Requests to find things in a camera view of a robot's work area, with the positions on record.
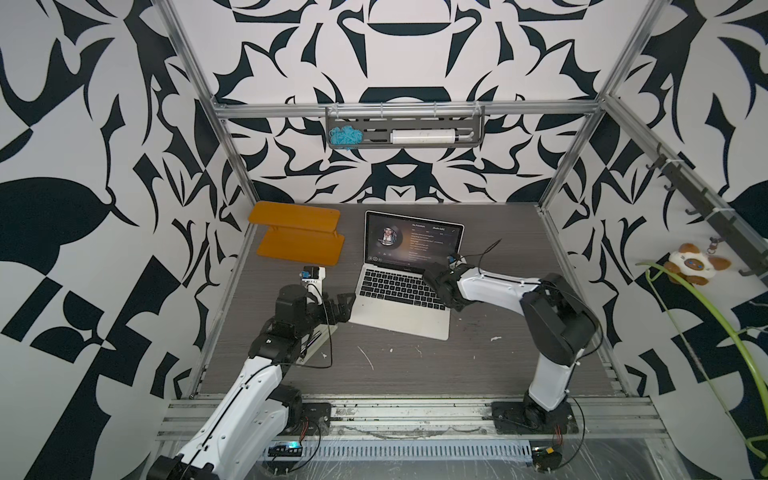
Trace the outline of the silver laptop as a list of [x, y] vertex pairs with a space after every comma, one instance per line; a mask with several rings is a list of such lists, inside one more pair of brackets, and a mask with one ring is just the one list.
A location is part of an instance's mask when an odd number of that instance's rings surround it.
[[446, 341], [450, 309], [423, 274], [434, 263], [446, 267], [463, 234], [460, 223], [368, 210], [350, 322]]

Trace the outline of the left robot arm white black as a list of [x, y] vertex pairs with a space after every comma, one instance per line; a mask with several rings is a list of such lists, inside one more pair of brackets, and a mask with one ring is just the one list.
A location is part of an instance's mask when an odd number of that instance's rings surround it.
[[275, 313], [252, 342], [233, 385], [214, 412], [173, 457], [159, 456], [148, 479], [243, 479], [280, 434], [308, 421], [299, 390], [283, 377], [316, 327], [350, 319], [353, 293], [332, 299], [315, 284], [280, 289]]

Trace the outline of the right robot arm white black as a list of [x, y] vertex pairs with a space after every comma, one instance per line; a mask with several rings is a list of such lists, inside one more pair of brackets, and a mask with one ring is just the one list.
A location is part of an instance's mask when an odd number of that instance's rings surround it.
[[560, 406], [577, 361], [598, 332], [598, 321], [563, 276], [521, 278], [458, 261], [431, 264], [424, 279], [453, 310], [484, 303], [523, 316], [539, 352], [526, 400], [541, 412]]

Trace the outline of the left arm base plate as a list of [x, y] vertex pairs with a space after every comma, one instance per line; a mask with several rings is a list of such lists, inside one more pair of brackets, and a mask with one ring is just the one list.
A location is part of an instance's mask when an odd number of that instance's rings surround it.
[[291, 406], [284, 432], [289, 435], [326, 434], [330, 428], [332, 405], [328, 402], [310, 402]]

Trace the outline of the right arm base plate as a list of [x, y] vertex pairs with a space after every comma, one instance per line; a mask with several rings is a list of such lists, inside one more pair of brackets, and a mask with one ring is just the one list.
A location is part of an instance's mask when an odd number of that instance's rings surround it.
[[554, 435], [578, 433], [572, 407], [564, 400], [552, 411], [535, 402], [496, 401], [491, 403], [491, 420], [498, 434]]

